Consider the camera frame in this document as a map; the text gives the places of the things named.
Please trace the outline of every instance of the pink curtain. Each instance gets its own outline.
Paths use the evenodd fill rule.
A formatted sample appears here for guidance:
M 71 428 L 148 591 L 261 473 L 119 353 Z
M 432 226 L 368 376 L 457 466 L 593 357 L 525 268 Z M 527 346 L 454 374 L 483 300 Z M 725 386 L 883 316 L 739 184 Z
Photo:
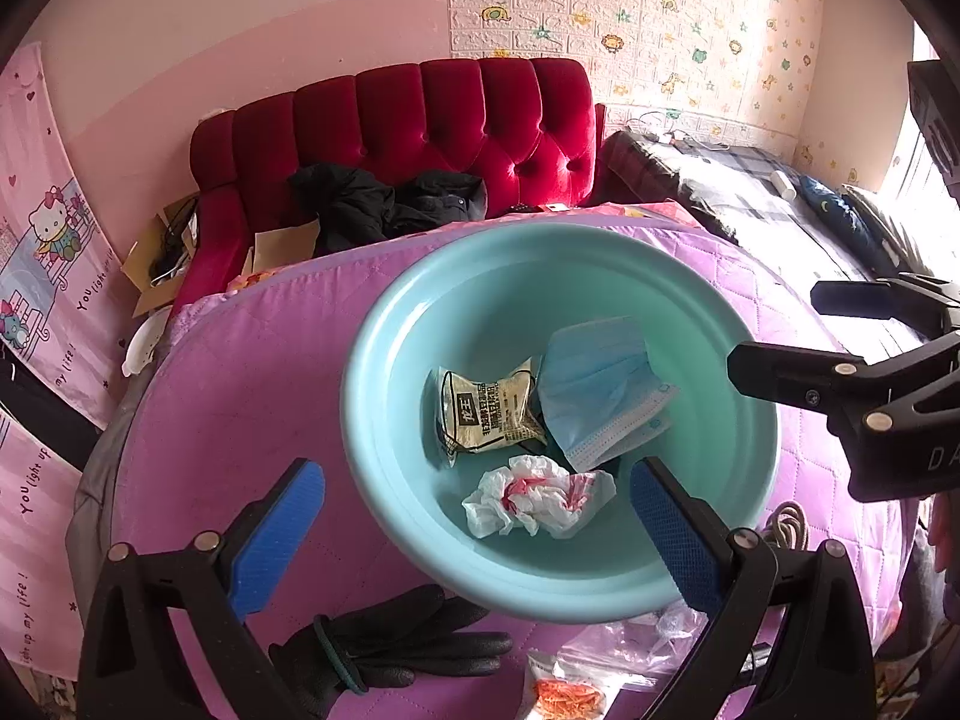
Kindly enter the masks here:
M 0 74 L 0 340 L 104 427 L 135 301 L 56 131 L 40 44 L 21 47 Z
M 80 471 L 0 412 L 0 649 L 77 678 L 83 627 L 64 537 Z

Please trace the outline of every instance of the blue pillow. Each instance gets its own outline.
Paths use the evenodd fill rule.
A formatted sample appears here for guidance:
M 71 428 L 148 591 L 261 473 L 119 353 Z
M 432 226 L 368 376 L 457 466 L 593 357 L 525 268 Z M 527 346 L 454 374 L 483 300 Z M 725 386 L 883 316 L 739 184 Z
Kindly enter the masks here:
M 827 229 L 863 265 L 878 276 L 896 275 L 890 255 L 848 201 L 808 175 L 800 177 L 800 194 Z

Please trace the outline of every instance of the crumpled plastic bag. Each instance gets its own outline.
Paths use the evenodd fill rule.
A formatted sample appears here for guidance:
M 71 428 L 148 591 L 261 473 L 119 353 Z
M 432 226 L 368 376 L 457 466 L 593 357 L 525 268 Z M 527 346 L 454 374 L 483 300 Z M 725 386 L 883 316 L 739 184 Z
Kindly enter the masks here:
M 529 358 L 496 382 L 474 382 L 446 368 L 436 372 L 437 437 L 450 467 L 460 452 L 488 452 L 525 440 L 546 443 L 530 410 L 539 358 Z
M 536 536 L 572 538 L 616 495 L 606 471 L 571 474 L 550 458 L 520 455 L 510 466 L 487 471 L 463 506 L 476 538 L 506 536 L 515 525 Z
M 588 625 L 557 658 L 629 675 L 624 688 L 658 692 L 680 669 L 707 627 L 707 615 L 675 601 L 629 620 Z

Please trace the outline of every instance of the cardboard box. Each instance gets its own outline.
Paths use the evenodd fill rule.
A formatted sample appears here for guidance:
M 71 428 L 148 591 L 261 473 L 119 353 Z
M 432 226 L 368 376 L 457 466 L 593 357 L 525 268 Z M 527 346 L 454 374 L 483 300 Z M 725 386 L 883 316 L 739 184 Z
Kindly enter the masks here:
M 284 227 L 253 236 L 253 262 L 251 272 L 261 274 L 273 268 L 306 262 L 313 258 L 313 250 L 320 234 L 317 220 L 299 227 Z
M 135 317 L 146 314 L 153 309 L 172 303 L 179 293 L 179 288 L 184 283 L 186 269 L 189 267 L 190 260 L 196 252 L 193 241 L 193 233 L 190 226 L 184 228 L 182 240 L 186 250 L 186 260 L 179 267 L 179 273 L 170 279 L 152 284 L 150 276 L 150 267 L 163 253 L 163 240 L 167 234 L 170 223 L 178 218 L 182 218 L 182 213 L 186 213 L 184 208 L 193 201 L 194 195 L 184 197 L 183 199 L 172 202 L 164 206 L 150 221 L 136 239 L 136 243 L 131 247 L 127 259 L 120 266 L 121 271 L 127 278 L 133 282 L 133 285 L 140 290 L 140 298 L 137 300 L 136 308 L 133 309 Z

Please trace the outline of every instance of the orange food packet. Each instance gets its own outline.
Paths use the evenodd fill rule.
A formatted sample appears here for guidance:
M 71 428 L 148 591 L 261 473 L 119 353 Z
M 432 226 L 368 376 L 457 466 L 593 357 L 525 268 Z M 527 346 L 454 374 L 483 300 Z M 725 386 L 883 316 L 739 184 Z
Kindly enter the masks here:
M 531 650 L 517 720 L 602 720 L 626 680 Z

